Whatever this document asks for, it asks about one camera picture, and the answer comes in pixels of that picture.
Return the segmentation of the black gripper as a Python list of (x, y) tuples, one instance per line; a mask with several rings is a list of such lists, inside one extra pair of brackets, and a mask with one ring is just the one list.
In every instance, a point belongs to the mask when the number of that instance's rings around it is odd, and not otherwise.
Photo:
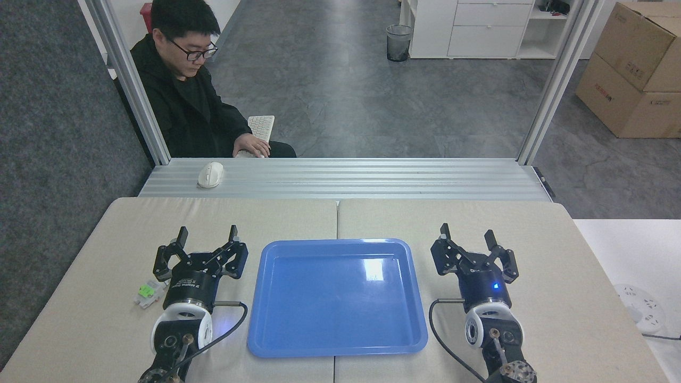
[[(161, 245), (156, 252), (153, 274), (159, 282), (170, 279), (170, 285), (163, 302), (167, 309), (176, 303), (192, 303), (204, 310), (214, 310), (219, 279), (229, 276), (240, 279), (245, 269), (248, 250), (238, 238), (236, 224), (231, 225), (228, 242), (212, 252), (204, 262), (207, 271), (194, 271), (194, 264), (185, 252), (189, 231), (185, 226), (179, 230), (177, 238), (169, 245)], [(171, 270), (168, 262), (177, 255), (179, 262)]]
[(512, 307), (505, 284), (513, 283), (520, 274), (514, 252), (497, 243), (492, 229), (486, 231), (484, 238), (490, 253), (483, 260), (481, 271), (475, 268), (477, 258), (453, 242), (447, 223), (443, 223), (439, 238), (430, 248), (440, 276), (450, 272), (457, 274), (465, 312), (489, 302), (501, 302)]

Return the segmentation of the person's hand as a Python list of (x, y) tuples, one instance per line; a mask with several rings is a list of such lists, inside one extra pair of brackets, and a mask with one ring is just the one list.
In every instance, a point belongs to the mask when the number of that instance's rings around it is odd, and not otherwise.
[(236, 157), (241, 151), (247, 151), (255, 157), (270, 157), (271, 147), (269, 142), (253, 136), (251, 133), (244, 133), (234, 140), (232, 156)]

